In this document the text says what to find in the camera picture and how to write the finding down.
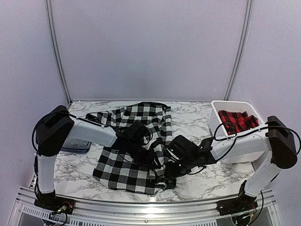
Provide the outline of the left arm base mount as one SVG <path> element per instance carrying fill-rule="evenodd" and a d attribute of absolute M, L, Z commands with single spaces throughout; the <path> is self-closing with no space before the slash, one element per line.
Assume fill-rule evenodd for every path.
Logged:
<path fill-rule="evenodd" d="M 72 214 L 75 205 L 75 200 L 56 196 L 54 199 L 44 199 L 44 201 L 36 199 L 34 201 L 34 205 L 45 210 L 50 210 L 54 214 Z"/>

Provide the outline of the black white plaid shirt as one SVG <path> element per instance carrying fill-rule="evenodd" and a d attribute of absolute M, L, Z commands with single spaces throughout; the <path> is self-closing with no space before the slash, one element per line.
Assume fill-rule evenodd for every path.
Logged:
<path fill-rule="evenodd" d="M 171 107 L 140 102 L 122 108 L 87 113 L 86 119 L 117 129 L 121 137 L 104 147 L 93 178 L 113 190 L 155 195 L 176 186 L 168 176 L 166 147 L 173 139 Z"/>

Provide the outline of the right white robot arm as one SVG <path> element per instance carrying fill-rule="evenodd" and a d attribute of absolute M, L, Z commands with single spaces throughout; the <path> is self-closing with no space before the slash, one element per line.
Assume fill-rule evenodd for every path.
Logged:
<path fill-rule="evenodd" d="M 243 211 L 282 170 L 297 163 L 301 149 L 296 147 L 295 140 L 300 138 L 276 116 L 268 117 L 265 124 L 245 132 L 223 137 L 213 135 L 203 139 L 199 145 L 179 135 L 165 148 L 171 158 L 166 164 L 165 176 L 181 177 L 191 173 L 195 167 L 203 170 L 219 161 L 253 162 L 265 153 L 265 160 L 242 183 L 238 197 L 233 200 L 233 207 Z"/>

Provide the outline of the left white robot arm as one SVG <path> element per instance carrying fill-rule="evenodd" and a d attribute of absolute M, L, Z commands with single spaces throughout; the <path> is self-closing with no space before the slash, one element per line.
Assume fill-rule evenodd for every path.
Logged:
<path fill-rule="evenodd" d="M 31 142 L 36 151 L 37 199 L 50 210 L 59 206 L 54 189 L 54 168 L 56 156 L 65 141 L 76 139 L 97 143 L 128 153 L 139 166 L 159 169 L 161 164 L 154 148 L 145 148 L 144 138 L 150 135 L 150 129 L 138 121 L 119 129 L 72 115 L 63 105 L 56 107 L 39 119 L 32 131 Z"/>

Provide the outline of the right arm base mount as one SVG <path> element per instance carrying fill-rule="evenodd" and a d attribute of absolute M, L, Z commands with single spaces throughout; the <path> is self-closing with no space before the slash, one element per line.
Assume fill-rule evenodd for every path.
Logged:
<path fill-rule="evenodd" d="M 257 207 L 258 204 L 255 199 L 232 198 L 218 201 L 216 210 L 219 212 L 220 216 L 224 216 L 254 210 Z"/>

